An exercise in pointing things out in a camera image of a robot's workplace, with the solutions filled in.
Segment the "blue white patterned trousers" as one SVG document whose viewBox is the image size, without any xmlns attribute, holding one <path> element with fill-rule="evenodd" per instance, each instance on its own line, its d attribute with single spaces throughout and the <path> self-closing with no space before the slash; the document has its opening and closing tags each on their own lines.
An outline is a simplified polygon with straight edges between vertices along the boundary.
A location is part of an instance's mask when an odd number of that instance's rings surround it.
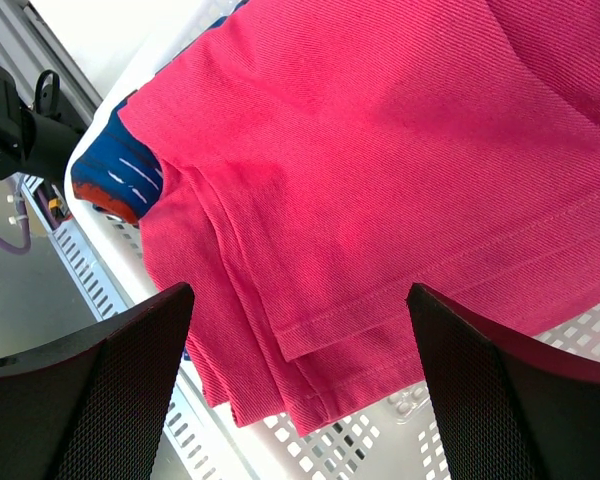
<svg viewBox="0 0 600 480">
<path fill-rule="evenodd" d="M 111 110 L 107 123 L 71 167 L 74 196 L 93 208 L 138 225 L 164 188 L 160 161 L 120 119 L 135 94 L 129 91 Z"/>
</svg>

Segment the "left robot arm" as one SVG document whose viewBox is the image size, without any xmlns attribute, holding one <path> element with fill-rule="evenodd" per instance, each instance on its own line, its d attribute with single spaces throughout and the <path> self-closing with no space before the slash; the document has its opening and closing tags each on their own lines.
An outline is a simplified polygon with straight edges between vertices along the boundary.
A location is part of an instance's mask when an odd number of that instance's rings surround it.
<svg viewBox="0 0 600 480">
<path fill-rule="evenodd" d="M 64 188 L 71 154 L 87 125 L 60 88 L 60 76 L 43 71 L 27 105 L 11 74 L 0 66 L 0 180 L 16 173 Z"/>
</svg>

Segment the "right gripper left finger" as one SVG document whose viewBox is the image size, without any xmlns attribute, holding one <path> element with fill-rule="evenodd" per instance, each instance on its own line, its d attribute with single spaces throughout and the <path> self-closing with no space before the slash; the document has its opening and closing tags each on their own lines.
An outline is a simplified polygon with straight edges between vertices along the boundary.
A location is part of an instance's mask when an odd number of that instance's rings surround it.
<svg viewBox="0 0 600 480">
<path fill-rule="evenodd" d="M 0 358 L 0 479 L 148 479 L 194 293 L 180 283 Z"/>
</svg>

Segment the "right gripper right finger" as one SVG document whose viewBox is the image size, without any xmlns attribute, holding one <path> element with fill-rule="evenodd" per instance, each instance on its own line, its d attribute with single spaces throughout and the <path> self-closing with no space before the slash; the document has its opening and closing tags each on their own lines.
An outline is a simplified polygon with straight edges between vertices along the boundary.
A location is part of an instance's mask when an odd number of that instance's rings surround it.
<svg viewBox="0 0 600 480">
<path fill-rule="evenodd" d="M 453 479 L 600 479 L 600 362 L 423 285 L 409 310 Z"/>
</svg>

